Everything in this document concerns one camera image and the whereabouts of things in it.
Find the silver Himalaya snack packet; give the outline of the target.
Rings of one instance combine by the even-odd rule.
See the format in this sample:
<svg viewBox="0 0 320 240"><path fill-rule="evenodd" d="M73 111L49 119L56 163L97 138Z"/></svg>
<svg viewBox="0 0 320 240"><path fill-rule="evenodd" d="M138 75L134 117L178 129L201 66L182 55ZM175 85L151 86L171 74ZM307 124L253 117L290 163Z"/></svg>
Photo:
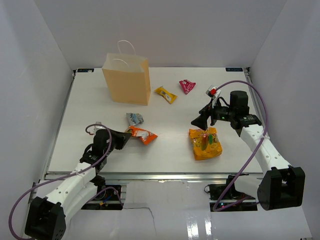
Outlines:
<svg viewBox="0 0 320 240"><path fill-rule="evenodd" d="M130 126L137 126L144 123L143 116L139 113L127 112L126 118Z"/></svg>

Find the orange snack packet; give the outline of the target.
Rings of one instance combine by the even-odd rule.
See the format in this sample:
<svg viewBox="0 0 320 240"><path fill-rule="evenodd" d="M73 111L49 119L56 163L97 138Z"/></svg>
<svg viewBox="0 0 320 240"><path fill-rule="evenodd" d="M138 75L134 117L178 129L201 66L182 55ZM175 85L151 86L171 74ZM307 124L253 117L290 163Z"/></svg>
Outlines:
<svg viewBox="0 0 320 240"><path fill-rule="evenodd" d="M140 139L144 145L149 145L158 137L156 134L154 134L151 131L148 131L146 129L142 129L133 125L129 126L126 129L126 132L131 133L134 138Z"/></svg>

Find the large yellow candy bag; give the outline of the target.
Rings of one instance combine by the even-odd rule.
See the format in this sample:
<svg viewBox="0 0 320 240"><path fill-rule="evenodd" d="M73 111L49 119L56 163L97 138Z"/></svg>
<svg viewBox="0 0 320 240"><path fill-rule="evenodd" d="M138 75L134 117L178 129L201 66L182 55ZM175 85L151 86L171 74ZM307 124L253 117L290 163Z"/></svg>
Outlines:
<svg viewBox="0 0 320 240"><path fill-rule="evenodd" d="M189 129L188 133L196 161L212 159L222 154L223 148L218 139L216 128Z"/></svg>

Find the pink snack packet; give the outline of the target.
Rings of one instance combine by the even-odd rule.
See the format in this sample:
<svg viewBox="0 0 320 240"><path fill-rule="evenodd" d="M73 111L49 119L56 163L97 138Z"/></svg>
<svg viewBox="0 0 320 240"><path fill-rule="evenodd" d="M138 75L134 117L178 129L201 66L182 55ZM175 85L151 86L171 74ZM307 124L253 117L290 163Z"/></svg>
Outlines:
<svg viewBox="0 0 320 240"><path fill-rule="evenodd" d="M186 95L196 86L195 82L191 82L187 79L180 80L179 84Z"/></svg>

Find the yellow snack bar packet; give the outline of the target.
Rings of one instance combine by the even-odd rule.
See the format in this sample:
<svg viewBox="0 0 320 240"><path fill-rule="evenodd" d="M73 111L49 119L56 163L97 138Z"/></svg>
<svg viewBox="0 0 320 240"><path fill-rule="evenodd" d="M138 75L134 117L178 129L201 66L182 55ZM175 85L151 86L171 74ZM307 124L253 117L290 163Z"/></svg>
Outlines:
<svg viewBox="0 0 320 240"><path fill-rule="evenodd" d="M163 86L158 87L154 90L154 92L162 96L169 104L172 104L178 97L177 95L166 90Z"/></svg>

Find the brown paper bag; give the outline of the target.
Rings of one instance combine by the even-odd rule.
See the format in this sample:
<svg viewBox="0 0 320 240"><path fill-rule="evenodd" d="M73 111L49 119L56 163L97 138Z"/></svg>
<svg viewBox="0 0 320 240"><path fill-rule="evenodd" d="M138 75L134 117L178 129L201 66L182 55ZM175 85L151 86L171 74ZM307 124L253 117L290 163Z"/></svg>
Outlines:
<svg viewBox="0 0 320 240"><path fill-rule="evenodd" d="M102 66L114 102L147 106L151 95L149 60L136 54L108 53Z"/></svg>

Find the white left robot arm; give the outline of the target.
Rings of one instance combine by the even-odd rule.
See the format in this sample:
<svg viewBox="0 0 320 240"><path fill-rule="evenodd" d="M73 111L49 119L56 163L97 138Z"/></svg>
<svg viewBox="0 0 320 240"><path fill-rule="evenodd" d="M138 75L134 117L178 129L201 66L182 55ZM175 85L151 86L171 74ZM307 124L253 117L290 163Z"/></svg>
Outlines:
<svg viewBox="0 0 320 240"><path fill-rule="evenodd" d="M52 192L35 197L29 207L24 233L35 240L61 240L71 218L88 202L107 201L119 196L119 190L106 185L99 172L113 150L122 150L131 138L130 132L99 129L79 163Z"/></svg>

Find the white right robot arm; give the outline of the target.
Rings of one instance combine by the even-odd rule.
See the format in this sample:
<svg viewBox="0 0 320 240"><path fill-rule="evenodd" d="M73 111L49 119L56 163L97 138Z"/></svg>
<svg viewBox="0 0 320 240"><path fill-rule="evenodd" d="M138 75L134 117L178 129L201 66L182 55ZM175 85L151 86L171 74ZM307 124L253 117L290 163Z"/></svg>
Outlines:
<svg viewBox="0 0 320 240"><path fill-rule="evenodd" d="M217 121L229 122L231 128L250 148L263 172L262 179L243 173L230 175L224 190L226 195L233 200L243 194L250 196L266 211L301 206L305 172L301 167L293 167L285 160L264 134L266 128L259 118L249 113L247 93L232 91L226 106L220 103L220 90L211 87L206 94L211 100L199 111L199 117L191 122L192 125L204 130L208 126L208 119L211 119L211 125Z"/></svg>

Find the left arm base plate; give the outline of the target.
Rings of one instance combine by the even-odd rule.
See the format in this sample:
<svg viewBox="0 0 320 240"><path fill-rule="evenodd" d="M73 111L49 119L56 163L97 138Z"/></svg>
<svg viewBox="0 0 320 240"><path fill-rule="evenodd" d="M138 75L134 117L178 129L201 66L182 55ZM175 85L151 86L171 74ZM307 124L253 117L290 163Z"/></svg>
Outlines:
<svg viewBox="0 0 320 240"><path fill-rule="evenodd" d="M117 190L118 195L122 194L121 185L106 185L106 187L113 187ZM85 204L83 210L101 210L101 211L111 211L111 210L122 210L123 207L119 202L116 191L113 189L107 189L99 196L97 196L93 201Z"/></svg>

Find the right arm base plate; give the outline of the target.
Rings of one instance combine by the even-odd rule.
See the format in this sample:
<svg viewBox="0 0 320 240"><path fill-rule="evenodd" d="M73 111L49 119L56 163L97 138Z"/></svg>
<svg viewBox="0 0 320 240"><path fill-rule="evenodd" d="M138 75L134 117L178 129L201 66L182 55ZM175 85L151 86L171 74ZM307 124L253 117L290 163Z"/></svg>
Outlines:
<svg viewBox="0 0 320 240"><path fill-rule="evenodd" d="M214 205L218 198L225 190L227 184L208 184L204 187L203 191L209 196L210 211L214 212ZM245 198L244 201L234 204L231 207L226 208L226 205L239 201ZM230 189L219 202L217 209L222 209L222 212L253 212L258 210L258 202L253 197L248 197L242 192L237 192Z"/></svg>

